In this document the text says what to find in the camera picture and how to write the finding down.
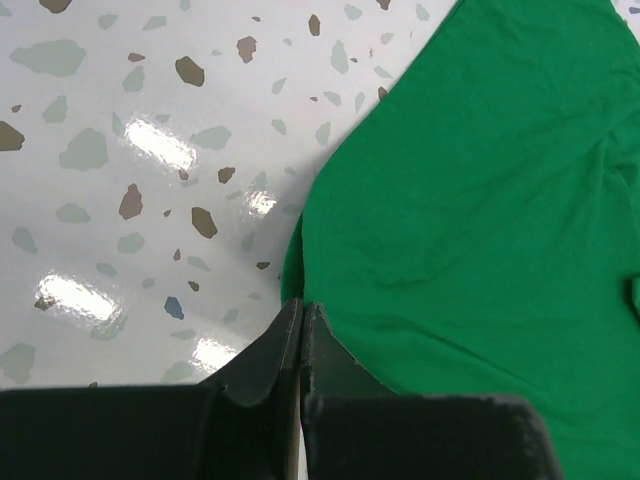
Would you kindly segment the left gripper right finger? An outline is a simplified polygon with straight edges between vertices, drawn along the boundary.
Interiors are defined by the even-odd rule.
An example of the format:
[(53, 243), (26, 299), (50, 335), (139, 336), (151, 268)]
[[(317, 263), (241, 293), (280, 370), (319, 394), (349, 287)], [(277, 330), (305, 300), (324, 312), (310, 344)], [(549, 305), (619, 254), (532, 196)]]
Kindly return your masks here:
[(308, 306), (301, 423), (311, 479), (560, 479), (541, 416), (500, 394), (392, 392)]

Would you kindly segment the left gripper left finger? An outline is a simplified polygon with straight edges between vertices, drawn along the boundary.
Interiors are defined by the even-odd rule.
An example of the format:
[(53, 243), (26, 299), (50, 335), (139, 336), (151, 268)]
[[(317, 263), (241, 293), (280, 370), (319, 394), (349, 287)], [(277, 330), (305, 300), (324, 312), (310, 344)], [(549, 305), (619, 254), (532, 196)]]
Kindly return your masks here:
[(5, 479), (294, 479), (303, 305), (196, 384), (8, 390)]

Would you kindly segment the green t shirt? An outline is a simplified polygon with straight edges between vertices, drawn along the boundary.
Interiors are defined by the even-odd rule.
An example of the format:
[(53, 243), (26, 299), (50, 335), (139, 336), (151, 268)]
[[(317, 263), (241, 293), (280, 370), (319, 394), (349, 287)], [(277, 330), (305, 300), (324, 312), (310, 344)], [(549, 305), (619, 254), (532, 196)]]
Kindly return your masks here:
[(399, 393), (529, 400), (639, 475), (639, 45), (609, 1), (460, 1), (315, 178), (283, 299)]

